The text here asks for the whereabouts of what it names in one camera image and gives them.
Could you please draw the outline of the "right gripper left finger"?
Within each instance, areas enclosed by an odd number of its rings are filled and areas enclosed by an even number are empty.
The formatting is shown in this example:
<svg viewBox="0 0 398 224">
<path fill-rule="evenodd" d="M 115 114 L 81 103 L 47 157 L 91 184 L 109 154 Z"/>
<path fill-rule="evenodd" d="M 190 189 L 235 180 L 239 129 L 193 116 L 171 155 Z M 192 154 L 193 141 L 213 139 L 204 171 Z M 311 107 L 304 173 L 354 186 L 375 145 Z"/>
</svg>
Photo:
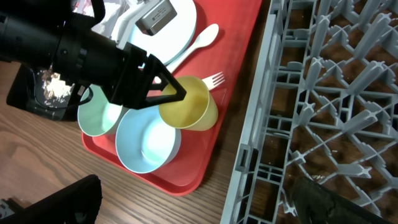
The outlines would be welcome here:
<svg viewBox="0 0 398 224">
<path fill-rule="evenodd" d="M 1 224 L 94 223 L 102 198 L 101 180 L 90 174 L 26 208 L 2 199 Z"/>
</svg>

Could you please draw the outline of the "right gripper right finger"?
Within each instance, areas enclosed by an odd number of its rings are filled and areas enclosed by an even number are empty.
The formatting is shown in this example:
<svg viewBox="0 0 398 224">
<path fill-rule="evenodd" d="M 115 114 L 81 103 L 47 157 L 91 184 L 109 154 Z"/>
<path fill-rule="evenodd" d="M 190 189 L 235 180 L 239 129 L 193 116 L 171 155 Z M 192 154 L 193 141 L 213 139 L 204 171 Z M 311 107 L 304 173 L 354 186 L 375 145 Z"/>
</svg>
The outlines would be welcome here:
<svg viewBox="0 0 398 224">
<path fill-rule="evenodd" d="M 306 177 L 295 179 L 292 202 L 301 224 L 390 224 Z"/>
</svg>

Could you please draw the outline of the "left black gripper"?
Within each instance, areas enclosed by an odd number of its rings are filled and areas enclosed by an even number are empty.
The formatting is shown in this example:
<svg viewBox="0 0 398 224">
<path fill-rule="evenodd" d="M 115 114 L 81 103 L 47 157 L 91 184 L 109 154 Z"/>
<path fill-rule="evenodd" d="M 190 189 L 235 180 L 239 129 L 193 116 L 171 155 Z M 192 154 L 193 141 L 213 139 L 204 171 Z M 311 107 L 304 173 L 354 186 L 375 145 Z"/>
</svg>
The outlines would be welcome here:
<svg viewBox="0 0 398 224">
<path fill-rule="evenodd" d="M 58 40 L 52 56 L 53 71 L 67 84 L 98 85 L 110 103 L 151 106 L 181 101 L 186 91 L 154 55 L 127 43 L 123 49 L 116 42 L 90 30 L 52 29 Z M 143 71 L 139 67 L 145 63 Z M 170 85 L 172 95 L 147 96 Z"/>
</svg>

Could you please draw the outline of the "yellow plastic cup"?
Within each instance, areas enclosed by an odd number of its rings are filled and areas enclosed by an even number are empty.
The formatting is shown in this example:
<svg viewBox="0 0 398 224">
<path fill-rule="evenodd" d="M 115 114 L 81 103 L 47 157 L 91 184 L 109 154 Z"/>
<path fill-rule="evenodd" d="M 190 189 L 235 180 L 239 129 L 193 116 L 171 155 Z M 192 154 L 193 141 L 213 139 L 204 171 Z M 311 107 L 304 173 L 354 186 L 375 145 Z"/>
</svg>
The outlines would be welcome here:
<svg viewBox="0 0 398 224">
<path fill-rule="evenodd" d="M 177 78 L 186 91 L 183 100 L 161 104 L 159 113 L 169 126 L 191 131 L 206 131 L 218 119 L 218 108 L 205 82 L 194 76 Z"/>
</svg>

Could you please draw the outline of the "light blue bowl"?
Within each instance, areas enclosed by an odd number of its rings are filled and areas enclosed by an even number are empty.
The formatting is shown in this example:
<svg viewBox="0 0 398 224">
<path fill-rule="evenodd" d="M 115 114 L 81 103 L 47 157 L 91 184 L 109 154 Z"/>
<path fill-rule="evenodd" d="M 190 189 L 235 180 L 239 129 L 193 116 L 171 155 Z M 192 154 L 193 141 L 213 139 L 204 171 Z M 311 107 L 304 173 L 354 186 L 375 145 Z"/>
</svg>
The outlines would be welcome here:
<svg viewBox="0 0 398 224">
<path fill-rule="evenodd" d="M 159 107 L 129 110 L 116 131 L 118 158 L 129 171 L 147 174 L 171 162 L 182 142 L 181 130 L 166 124 Z"/>
</svg>

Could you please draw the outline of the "green bowl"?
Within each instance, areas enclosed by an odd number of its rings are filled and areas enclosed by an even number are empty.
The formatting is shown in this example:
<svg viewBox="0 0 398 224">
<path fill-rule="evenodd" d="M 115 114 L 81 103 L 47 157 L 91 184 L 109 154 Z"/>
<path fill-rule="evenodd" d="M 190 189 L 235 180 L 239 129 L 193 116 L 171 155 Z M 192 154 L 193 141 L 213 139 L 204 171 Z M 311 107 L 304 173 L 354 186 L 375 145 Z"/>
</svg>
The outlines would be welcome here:
<svg viewBox="0 0 398 224">
<path fill-rule="evenodd" d="M 89 102 L 78 107 L 77 120 L 80 129 L 91 137 L 115 134 L 128 108 L 110 103 L 98 85 L 90 85 L 81 96 L 81 102 L 90 96 Z"/>
</svg>

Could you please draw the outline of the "rice and food scraps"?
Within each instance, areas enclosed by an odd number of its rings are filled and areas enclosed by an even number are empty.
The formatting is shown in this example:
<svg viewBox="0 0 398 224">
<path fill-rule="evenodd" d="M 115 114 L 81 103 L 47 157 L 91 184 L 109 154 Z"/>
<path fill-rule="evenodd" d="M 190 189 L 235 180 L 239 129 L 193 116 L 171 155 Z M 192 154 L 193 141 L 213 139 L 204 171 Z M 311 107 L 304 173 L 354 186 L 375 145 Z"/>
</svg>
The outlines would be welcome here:
<svg viewBox="0 0 398 224">
<path fill-rule="evenodd" d="M 67 97 L 71 95 L 73 86 L 67 85 L 60 79 L 60 74 L 53 72 L 52 69 L 41 70 L 40 77 L 43 81 L 44 104 L 50 106 L 52 103 L 65 103 Z"/>
</svg>

